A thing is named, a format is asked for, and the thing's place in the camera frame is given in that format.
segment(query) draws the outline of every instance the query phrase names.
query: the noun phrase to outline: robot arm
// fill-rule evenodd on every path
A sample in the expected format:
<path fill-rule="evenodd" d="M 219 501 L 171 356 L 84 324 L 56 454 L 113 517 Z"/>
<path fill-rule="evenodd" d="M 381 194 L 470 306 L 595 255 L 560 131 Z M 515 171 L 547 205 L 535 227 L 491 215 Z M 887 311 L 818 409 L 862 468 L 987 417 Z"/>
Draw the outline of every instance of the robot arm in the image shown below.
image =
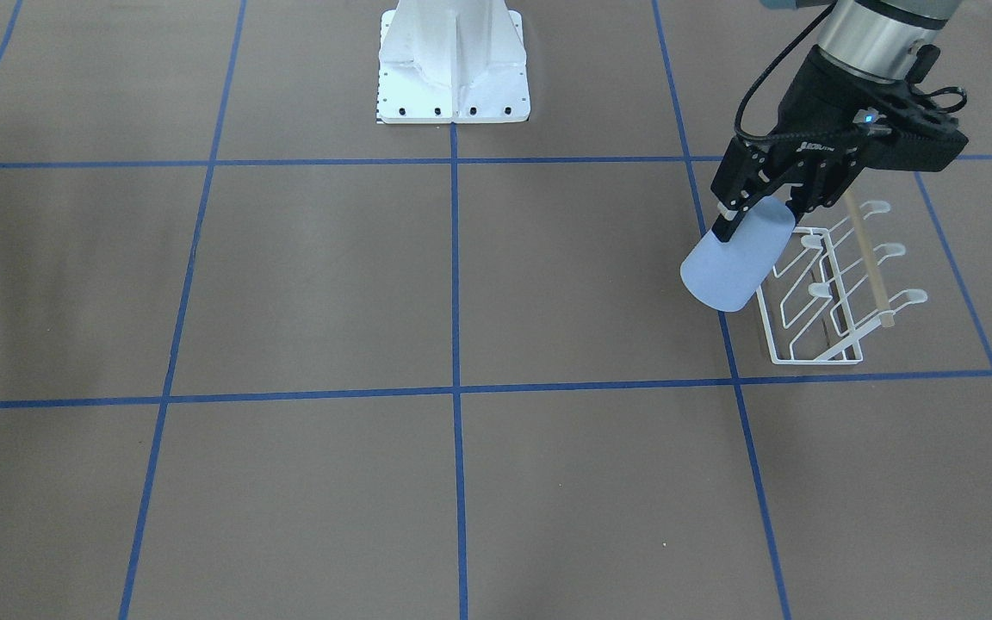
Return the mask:
<path fill-rule="evenodd" d="M 952 113 L 967 102 L 964 91 L 925 94 L 917 86 L 936 62 L 933 41 L 960 1 L 838 0 L 827 7 L 741 99 L 736 135 L 711 185 L 723 205 L 714 235 L 728 242 L 749 209 L 785 184 L 797 222 L 819 205 L 831 207 L 864 168 L 939 171 L 957 157 L 967 137 Z M 829 3 L 761 2 L 772 8 Z M 775 128 L 766 136 L 741 129 L 748 99 L 818 25 L 818 43 L 779 104 Z M 960 99 L 941 107 L 933 100 L 940 95 Z"/>

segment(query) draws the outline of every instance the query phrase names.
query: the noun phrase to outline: white wire rack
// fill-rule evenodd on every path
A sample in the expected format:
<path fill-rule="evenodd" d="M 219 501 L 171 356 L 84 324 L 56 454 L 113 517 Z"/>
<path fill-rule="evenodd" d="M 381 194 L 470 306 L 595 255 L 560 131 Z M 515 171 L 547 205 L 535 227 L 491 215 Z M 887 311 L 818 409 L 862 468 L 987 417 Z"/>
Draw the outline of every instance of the white wire rack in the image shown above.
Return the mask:
<path fill-rule="evenodd" d="M 857 207 L 847 194 L 846 203 L 849 216 L 832 227 L 795 228 L 784 258 L 756 291 L 775 364 L 859 364 L 863 361 L 859 341 L 865 335 L 879 326 L 893 326 L 899 311 L 928 300 L 920 289 L 886 294 L 878 266 L 905 256 L 906 248 L 899 243 L 871 246 L 863 220 L 889 213 L 890 204 L 866 201 Z M 859 258 L 841 266 L 838 250 L 849 237 L 859 242 Z M 791 247 L 799 248 L 797 254 Z M 865 282 L 871 285 L 871 295 L 857 294 Z M 859 307 L 864 304 L 874 307 L 861 314 Z"/>

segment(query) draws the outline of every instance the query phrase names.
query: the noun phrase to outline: white plastic stand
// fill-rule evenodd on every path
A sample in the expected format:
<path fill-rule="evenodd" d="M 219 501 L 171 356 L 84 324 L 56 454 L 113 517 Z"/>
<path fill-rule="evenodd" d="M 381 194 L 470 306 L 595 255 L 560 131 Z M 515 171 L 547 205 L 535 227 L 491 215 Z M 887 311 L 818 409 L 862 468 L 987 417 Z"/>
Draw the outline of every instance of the white plastic stand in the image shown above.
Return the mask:
<path fill-rule="evenodd" d="M 878 266 L 889 258 L 904 256 L 906 248 L 897 243 L 871 247 L 863 220 L 888 213 L 890 204 L 866 201 L 857 207 L 849 194 L 846 203 L 850 215 L 831 228 L 795 228 L 800 251 L 792 254 L 788 246 L 756 291 L 774 364 L 859 364 L 863 361 L 859 341 L 865 335 L 879 326 L 893 326 L 899 311 L 928 300 L 928 294 L 920 289 L 887 297 Z M 852 236 L 857 237 L 861 256 L 842 267 L 838 250 Z M 861 317 L 859 307 L 853 306 L 853 295 L 865 282 L 871 285 L 867 306 L 873 301 L 874 309 Z M 858 299 L 855 302 L 857 306 L 861 303 Z"/>
<path fill-rule="evenodd" d="M 379 122 L 530 116 L 523 17 L 504 0 L 400 0 L 381 17 L 378 58 Z"/>

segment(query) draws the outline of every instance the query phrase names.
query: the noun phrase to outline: black object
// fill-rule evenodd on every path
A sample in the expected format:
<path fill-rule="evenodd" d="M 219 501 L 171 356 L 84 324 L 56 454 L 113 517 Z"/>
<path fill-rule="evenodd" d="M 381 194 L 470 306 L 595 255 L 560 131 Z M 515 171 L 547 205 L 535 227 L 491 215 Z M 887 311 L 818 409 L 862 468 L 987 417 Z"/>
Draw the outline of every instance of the black object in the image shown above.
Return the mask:
<path fill-rule="evenodd" d="M 864 168 L 938 172 L 967 146 L 967 136 L 950 113 L 967 102 L 962 88 L 941 88 L 928 95 L 915 84 L 924 81 L 939 55 L 923 46 L 910 71 L 916 81 L 881 84 L 844 70 L 818 46 L 799 68 L 779 103 L 778 122 L 767 136 L 741 129 L 752 94 L 798 46 L 831 7 L 772 61 L 741 99 L 729 142 L 711 189 L 732 219 L 719 216 L 712 227 L 723 243 L 733 237 L 748 209 L 784 184 L 795 185 L 787 207 L 796 220 L 819 205 L 832 207 Z M 958 94 L 962 101 L 941 108 L 932 97 Z"/>

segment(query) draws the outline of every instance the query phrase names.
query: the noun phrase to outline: beige rod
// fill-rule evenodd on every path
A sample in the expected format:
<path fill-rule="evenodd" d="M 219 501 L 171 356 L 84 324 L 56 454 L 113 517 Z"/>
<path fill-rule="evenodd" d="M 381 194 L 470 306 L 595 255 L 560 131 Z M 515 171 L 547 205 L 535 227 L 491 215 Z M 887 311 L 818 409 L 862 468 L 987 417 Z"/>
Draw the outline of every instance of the beige rod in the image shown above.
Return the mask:
<path fill-rule="evenodd" d="M 867 280 L 871 283 L 871 294 L 875 297 L 875 307 L 878 307 L 879 321 L 884 328 L 893 328 L 894 313 L 890 312 L 890 296 L 886 294 L 886 282 L 883 282 L 883 274 L 878 270 L 874 248 L 871 247 L 871 240 L 867 237 L 866 228 L 863 227 L 863 215 L 859 212 L 859 204 L 850 189 L 844 192 L 843 197 L 847 214 L 852 219 L 852 227 L 855 228 L 855 240 L 859 242 L 859 252 L 863 254 L 863 266 L 867 269 Z"/>

